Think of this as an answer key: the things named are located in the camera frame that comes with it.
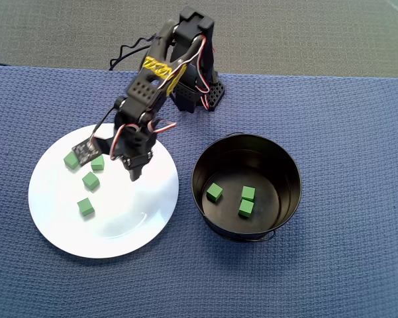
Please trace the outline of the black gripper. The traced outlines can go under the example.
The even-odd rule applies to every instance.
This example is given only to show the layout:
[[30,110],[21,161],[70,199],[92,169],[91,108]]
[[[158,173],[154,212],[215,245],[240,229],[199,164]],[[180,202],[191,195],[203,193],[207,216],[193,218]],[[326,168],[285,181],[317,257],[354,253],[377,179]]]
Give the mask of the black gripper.
[[150,125],[139,127],[135,124],[119,124],[115,125],[115,136],[118,137],[115,159],[124,159],[124,168],[128,170],[130,180],[135,182],[153,157],[152,147],[156,143],[157,133]]

